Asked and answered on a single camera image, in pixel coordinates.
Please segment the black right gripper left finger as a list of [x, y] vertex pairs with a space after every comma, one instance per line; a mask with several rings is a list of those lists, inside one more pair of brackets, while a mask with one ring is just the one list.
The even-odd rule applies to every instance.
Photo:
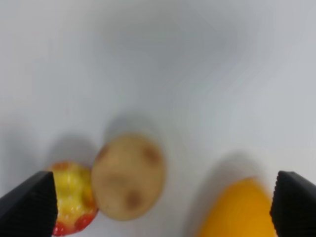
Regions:
[[50, 237], [57, 215], [53, 173], [37, 172], [0, 198], [0, 235]]

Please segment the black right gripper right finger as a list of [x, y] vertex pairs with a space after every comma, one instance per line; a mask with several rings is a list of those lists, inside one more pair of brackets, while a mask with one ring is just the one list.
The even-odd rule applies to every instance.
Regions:
[[292, 171], [279, 171], [270, 210], [279, 237], [316, 235], [316, 186]]

